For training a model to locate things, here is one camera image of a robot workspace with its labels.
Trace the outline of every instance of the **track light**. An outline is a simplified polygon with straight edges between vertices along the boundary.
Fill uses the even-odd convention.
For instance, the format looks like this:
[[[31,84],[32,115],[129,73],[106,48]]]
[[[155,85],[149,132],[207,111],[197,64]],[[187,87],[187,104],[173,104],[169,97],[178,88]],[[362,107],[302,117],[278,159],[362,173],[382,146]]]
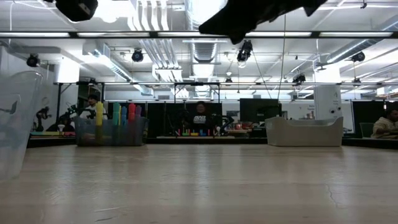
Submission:
[[[305,74],[300,73],[293,78],[293,83],[303,83],[305,82]]]
[[[360,52],[354,56],[352,56],[349,60],[353,62],[363,62],[365,60],[365,54],[363,52]]]
[[[26,64],[32,68],[38,67],[40,65],[39,55],[30,54],[29,58],[26,60]]]
[[[131,56],[133,62],[141,62],[144,59],[142,54],[142,49],[135,49],[134,53]]]
[[[253,51],[253,45],[250,40],[245,40],[242,47],[239,49],[238,57],[236,58],[238,62],[245,62],[251,56],[250,52]]]

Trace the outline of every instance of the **cable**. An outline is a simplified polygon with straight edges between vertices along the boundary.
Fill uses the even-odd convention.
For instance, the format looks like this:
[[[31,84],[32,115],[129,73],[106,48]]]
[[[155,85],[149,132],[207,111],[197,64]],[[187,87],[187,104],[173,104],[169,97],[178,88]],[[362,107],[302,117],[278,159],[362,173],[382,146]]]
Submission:
[[[266,86],[266,89],[267,89],[267,92],[268,92],[269,98],[270,98],[270,99],[272,99],[272,97],[271,97],[271,94],[269,93],[269,90],[268,90],[268,87],[267,87],[267,83],[266,83],[266,81],[265,81],[264,77],[262,76],[262,73],[261,73],[260,66],[259,66],[259,64],[257,63],[256,54],[254,53],[254,50],[252,50],[252,52],[253,52],[253,57],[254,57],[254,60],[256,61],[256,65],[257,65],[257,68],[258,68],[258,70],[259,70],[259,73],[260,73],[260,76],[261,76],[262,82],[264,82],[264,85]]]
[[[284,46],[282,49],[282,68],[280,70],[280,81],[279,81],[279,89],[278,89],[278,100],[280,95],[280,87],[282,86],[282,79],[284,77],[284,58],[285,58],[285,43],[286,43],[286,14],[285,14],[285,22],[284,22]]]

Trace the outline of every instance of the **fluorescent light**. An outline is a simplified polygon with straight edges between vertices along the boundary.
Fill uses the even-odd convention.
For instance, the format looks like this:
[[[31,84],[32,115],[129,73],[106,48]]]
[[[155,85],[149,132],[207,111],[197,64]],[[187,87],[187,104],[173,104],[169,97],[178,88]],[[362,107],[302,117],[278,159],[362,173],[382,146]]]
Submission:
[[[182,40],[183,43],[188,44],[217,44],[217,43],[228,43],[227,40]]]
[[[320,37],[390,37],[392,32],[321,32]]]
[[[156,82],[154,82],[154,83],[151,83],[151,82],[140,82],[140,83],[138,83],[138,84],[140,84],[140,85],[174,85],[174,83],[172,83],[172,82],[158,82],[158,83],[156,83]]]
[[[67,32],[0,32],[0,37],[69,37]]]
[[[311,32],[250,32],[246,37],[309,37]]]
[[[220,37],[219,35],[200,34],[196,31],[186,32],[158,32],[159,37]]]
[[[236,82],[236,83],[234,83],[234,82],[232,82],[232,83],[226,83],[226,82],[222,82],[222,83],[220,83],[221,85],[255,85],[256,83],[251,83],[251,82],[240,82],[240,83],[238,83],[238,82]]]
[[[79,37],[149,37],[148,32],[78,32]]]
[[[130,85],[130,83],[119,83],[119,82],[111,82],[111,83],[104,83],[105,85]]]

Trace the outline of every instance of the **metal frame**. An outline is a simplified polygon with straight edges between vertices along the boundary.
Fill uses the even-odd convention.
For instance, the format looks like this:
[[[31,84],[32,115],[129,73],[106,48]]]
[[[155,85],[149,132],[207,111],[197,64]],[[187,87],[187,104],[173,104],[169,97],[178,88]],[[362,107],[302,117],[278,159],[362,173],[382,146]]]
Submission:
[[[92,31],[92,32],[34,32],[4,31],[5,39],[228,39],[223,35],[200,34],[192,30],[173,31]],[[398,39],[397,31],[334,31],[334,30],[270,30],[253,31],[246,34],[248,39]]]

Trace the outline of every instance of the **plastic container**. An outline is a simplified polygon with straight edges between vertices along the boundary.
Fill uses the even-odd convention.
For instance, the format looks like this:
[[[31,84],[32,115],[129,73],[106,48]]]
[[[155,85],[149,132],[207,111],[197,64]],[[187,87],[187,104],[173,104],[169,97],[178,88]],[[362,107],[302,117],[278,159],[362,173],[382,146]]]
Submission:
[[[78,146],[141,146],[146,143],[149,120],[136,116],[126,125],[114,125],[113,120],[103,120],[96,127],[94,119],[77,118],[75,121]]]
[[[0,180],[21,171],[41,83],[32,71],[0,78]]]

